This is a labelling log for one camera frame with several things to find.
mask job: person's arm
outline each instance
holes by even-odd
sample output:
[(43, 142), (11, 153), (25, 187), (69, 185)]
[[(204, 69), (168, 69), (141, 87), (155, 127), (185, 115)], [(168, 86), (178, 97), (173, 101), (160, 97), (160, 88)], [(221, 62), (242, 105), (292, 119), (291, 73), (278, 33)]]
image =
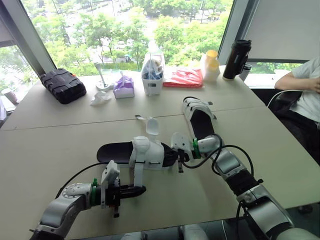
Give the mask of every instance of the person's arm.
[(274, 88), (280, 90), (309, 90), (320, 94), (320, 77), (296, 78), (292, 72), (289, 72), (275, 83)]

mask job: person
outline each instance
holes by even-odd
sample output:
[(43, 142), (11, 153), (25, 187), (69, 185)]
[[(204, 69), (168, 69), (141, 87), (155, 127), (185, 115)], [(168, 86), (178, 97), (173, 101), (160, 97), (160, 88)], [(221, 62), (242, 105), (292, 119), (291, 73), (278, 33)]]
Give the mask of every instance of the person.
[(320, 165), (320, 56), (292, 69), (274, 87), (303, 91), (289, 109), (274, 114)]

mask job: window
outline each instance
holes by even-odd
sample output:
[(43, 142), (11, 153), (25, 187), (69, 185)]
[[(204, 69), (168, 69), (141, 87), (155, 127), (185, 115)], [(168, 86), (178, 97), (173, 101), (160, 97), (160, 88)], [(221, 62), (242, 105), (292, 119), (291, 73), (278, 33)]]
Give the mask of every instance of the window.
[(248, 62), (252, 65), (244, 83), (250, 88), (273, 89), (276, 81), (302, 63)]
[(2, 92), (10, 89), (21, 101), (39, 78), (1, 19), (0, 29), (0, 98), (5, 109), (12, 111), (15, 106), (3, 96)]
[(218, 51), (233, 0), (22, 0), (58, 68), (77, 76), (139, 71), (155, 41), (169, 66), (199, 66)]

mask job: white t-shirt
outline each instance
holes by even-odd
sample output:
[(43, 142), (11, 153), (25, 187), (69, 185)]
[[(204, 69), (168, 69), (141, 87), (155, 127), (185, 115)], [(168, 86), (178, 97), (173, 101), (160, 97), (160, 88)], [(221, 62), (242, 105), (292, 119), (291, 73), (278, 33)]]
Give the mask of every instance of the white t-shirt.
[[(320, 77), (320, 56), (307, 61), (292, 70), (297, 79), (315, 79)], [(315, 91), (303, 91), (301, 97), (290, 110), (316, 122), (320, 122), (320, 94)]]

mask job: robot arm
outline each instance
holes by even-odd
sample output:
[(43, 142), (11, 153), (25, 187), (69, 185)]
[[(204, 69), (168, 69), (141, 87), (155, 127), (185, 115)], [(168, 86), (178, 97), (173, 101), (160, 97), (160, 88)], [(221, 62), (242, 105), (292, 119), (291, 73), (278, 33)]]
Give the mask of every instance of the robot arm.
[[(192, 161), (217, 152), (222, 145), (223, 142), (217, 135), (194, 140), (192, 143), (180, 133), (175, 133), (171, 139), (171, 147), (180, 152), (180, 162)], [(231, 151), (220, 148), (214, 168), (236, 195), (244, 210), (244, 217), (257, 239), (319, 239), (303, 229), (294, 228), (289, 214), (261, 184), (263, 181), (256, 180)]]
[(102, 173), (101, 185), (96, 179), (93, 183), (74, 183), (63, 189), (44, 211), (40, 223), (30, 240), (63, 240), (67, 236), (79, 212), (101, 205), (114, 207), (114, 217), (119, 217), (120, 200), (137, 197), (146, 187), (120, 185), (119, 170), (110, 161)]

